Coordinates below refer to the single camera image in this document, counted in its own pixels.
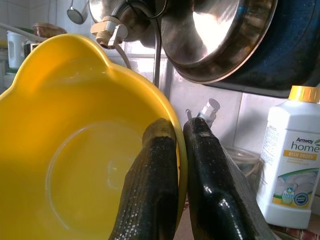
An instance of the product label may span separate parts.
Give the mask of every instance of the product label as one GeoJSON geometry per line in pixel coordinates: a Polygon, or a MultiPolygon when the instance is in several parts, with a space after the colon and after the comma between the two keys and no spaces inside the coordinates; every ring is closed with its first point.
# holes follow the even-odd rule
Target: product label
{"type": "Polygon", "coordinates": [[[271,191],[274,204],[309,208],[320,168],[320,134],[279,130],[268,124],[261,158],[258,194],[271,191]]]}

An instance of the white container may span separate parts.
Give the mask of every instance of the white container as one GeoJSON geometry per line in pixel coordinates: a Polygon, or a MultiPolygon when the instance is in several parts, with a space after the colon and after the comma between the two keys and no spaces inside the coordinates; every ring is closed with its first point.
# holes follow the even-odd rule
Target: white container
{"type": "Polygon", "coordinates": [[[27,38],[18,33],[7,31],[9,67],[18,69],[25,60],[24,44],[27,38]]]}
{"type": "Polygon", "coordinates": [[[293,86],[270,108],[257,202],[267,223],[308,228],[320,168],[320,88],[293,86]]]}

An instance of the kitchen wall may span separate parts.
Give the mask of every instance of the kitchen wall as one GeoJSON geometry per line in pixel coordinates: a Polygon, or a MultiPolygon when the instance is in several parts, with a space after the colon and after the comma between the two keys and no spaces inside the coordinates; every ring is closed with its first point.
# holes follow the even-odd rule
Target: kitchen wall
{"type": "MultiPolygon", "coordinates": [[[[90,14],[82,25],[71,22],[67,17],[70,2],[70,0],[0,0],[0,21],[21,27],[31,27],[35,22],[49,22],[66,29],[69,33],[82,34],[94,40],[90,34],[90,27],[94,23],[90,14]]],[[[122,47],[128,54],[133,70],[151,81],[154,50],[143,47],[139,42],[123,43],[122,47]]],[[[106,53],[113,62],[124,64],[114,50],[108,50],[106,53]]],[[[212,131],[221,143],[256,154],[260,153],[269,108],[284,102],[284,99],[191,83],[172,68],[165,55],[161,59],[160,72],[160,80],[162,82],[166,80],[167,84],[171,84],[168,98],[182,125],[187,121],[187,109],[196,116],[209,98],[216,99],[221,108],[217,112],[212,131]]],[[[317,211],[320,213],[320,206],[317,206],[317,211]]]]}
{"type": "MultiPolygon", "coordinates": [[[[0,22],[15,27],[29,27],[29,0],[0,0],[0,22]]],[[[7,31],[0,28],[0,40],[7,39],[7,31]]]]}

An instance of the plastic container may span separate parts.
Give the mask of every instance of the plastic container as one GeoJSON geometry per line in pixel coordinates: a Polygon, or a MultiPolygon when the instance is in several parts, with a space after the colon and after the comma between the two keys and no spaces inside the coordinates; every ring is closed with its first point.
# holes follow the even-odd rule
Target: plastic container
{"type": "Polygon", "coordinates": [[[246,177],[257,170],[259,166],[259,156],[233,146],[224,146],[224,149],[246,177]]]}
{"type": "Polygon", "coordinates": [[[62,27],[46,23],[46,22],[37,22],[33,26],[33,33],[42,38],[51,38],[60,34],[66,34],[67,31],[62,27]]]}
{"type": "Polygon", "coordinates": [[[177,138],[178,224],[188,163],[167,98],[89,38],[40,44],[0,95],[0,239],[108,239],[125,175],[158,118],[177,138]]]}
{"type": "Polygon", "coordinates": [[[320,88],[293,86],[289,100],[269,111],[257,193],[269,224],[308,228],[320,176],[319,100],[320,88]]]}
{"type": "Polygon", "coordinates": [[[7,31],[8,61],[11,69],[18,69],[25,60],[24,43],[26,40],[25,36],[7,31]]]}

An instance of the stainless steel pot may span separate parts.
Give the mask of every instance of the stainless steel pot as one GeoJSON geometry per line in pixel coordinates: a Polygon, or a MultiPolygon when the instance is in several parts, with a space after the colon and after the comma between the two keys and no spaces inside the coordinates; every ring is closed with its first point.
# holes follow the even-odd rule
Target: stainless steel pot
{"type": "MultiPolygon", "coordinates": [[[[89,9],[93,20],[96,23],[102,22],[104,17],[112,15],[113,10],[123,2],[124,0],[89,0],[89,9]]],[[[139,9],[136,11],[141,16],[144,15],[139,9]]],[[[138,40],[150,24],[150,21],[137,16],[131,8],[127,8],[119,20],[128,30],[128,35],[125,38],[126,42],[138,40]]]]}
{"type": "Polygon", "coordinates": [[[253,54],[271,23],[277,0],[174,0],[161,22],[162,45],[186,79],[226,78],[253,54]]]}

